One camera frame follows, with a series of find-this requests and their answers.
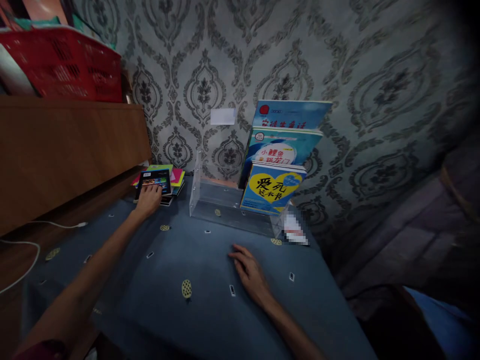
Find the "book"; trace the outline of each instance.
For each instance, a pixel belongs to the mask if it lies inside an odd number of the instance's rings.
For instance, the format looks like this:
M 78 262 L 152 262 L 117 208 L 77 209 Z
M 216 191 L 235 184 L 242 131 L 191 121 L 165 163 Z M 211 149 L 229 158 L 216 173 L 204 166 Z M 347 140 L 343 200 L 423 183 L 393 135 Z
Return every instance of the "book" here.
M 182 191 L 182 189 L 184 188 L 184 185 L 185 185 L 185 181 L 182 181 L 180 186 L 176 186 L 172 189 L 171 194 L 175 196 L 180 194 L 180 191 Z
M 136 195 L 134 203 L 139 201 L 140 192 L 142 188 L 148 185 L 159 184 L 162 187 L 162 196 L 172 194 L 172 186 L 170 185 L 170 172 L 169 169 L 155 170 L 155 171 L 142 171 L 140 173 L 140 180 L 138 187 L 136 188 Z
M 323 137 L 319 130 L 254 127 L 250 134 L 238 187 L 243 189 L 252 161 L 280 165 L 303 165 Z
M 172 169 L 174 168 L 174 166 L 172 164 L 167 164 L 167 165 L 164 165 L 164 164 L 159 164 L 159 165 L 150 165 L 148 166 L 147 168 L 145 168 L 144 171 L 152 171 L 152 170 L 162 170 L 162 169 L 168 169 L 168 171 L 170 171 L 170 174 L 172 174 Z M 131 185 L 138 188 L 138 184 L 139 184 L 139 180 L 140 180 L 140 175 L 141 174 L 138 174 L 138 176 L 135 178 L 135 180 L 133 180 L 131 182 Z
M 306 175 L 303 166 L 253 161 L 240 209 L 279 216 Z
M 329 101 L 259 100 L 252 126 L 318 129 L 331 107 Z
M 172 164 L 158 164 L 158 165 L 150 165 L 149 167 L 147 167 L 145 171 L 168 169 L 168 171 L 171 173 L 173 168 L 174 166 Z
M 160 206 L 170 206 L 174 201 L 173 196 L 162 196 Z
M 175 168 L 173 169 L 173 173 L 175 174 L 175 180 L 171 182 L 171 185 L 173 187 L 181 186 L 184 180 L 185 171 L 183 171 L 182 169 Z

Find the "yellow heart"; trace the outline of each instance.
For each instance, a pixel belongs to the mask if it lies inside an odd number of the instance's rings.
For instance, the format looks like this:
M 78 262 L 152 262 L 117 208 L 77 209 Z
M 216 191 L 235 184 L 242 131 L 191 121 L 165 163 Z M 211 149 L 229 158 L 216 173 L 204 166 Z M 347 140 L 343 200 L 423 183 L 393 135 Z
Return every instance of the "yellow heart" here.
M 284 179 L 292 176 L 298 180 L 298 185 L 284 186 Z M 302 177 L 296 172 L 286 172 L 274 179 L 266 173 L 258 173 L 253 175 L 248 182 L 250 189 L 262 199 L 267 200 L 270 204 L 274 201 L 283 199 L 298 189 Z

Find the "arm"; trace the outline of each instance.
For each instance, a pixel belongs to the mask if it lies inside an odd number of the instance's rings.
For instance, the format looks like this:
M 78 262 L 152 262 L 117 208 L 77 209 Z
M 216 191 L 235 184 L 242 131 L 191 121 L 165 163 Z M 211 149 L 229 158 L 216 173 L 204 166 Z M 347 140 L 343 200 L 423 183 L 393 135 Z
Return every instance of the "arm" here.
M 326 357 L 317 345 L 310 340 L 305 331 L 275 300 L 260 264 L 250 251 L 235 244 L 233 248 L 237 252 L 232 252 L 228 256 L 233 258 L 243 287 L 245 287 L 251 299 L 268 315 L 295 358 L 325 360 Z
M 142 188 L 136 209 L 43 313 L 16 354 L 50 339 L 62 341 L 71 351 L 132 235 L 155 212 L 161 199 L 162 188 L 158 185 Z

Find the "white paper note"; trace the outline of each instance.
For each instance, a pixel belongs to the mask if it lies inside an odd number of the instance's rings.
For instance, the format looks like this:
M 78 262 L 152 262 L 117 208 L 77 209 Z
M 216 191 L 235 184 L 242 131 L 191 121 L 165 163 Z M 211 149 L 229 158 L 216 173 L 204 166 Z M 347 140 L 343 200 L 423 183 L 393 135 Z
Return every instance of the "white paper note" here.
M 221 108 L 210 110 L 210 125 L 234 125 L 237 109 Z

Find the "forearm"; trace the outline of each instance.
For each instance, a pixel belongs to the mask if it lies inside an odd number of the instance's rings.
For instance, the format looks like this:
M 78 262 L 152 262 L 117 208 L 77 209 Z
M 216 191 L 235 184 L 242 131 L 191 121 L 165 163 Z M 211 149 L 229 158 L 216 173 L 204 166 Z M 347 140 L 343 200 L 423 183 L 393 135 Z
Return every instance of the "forearm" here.
M 296 359 L 326 360 L 317 345 L 273 297 L 265 299 L 261 307 Z
M 17 350 L 17 354 L 48 339 L 61 340 L 67 348 L 87 322 L 112 270 L 142 224 L 143 218 L 130 213 L 123 224 L 92 256 L 77 277 L 53 301 Z

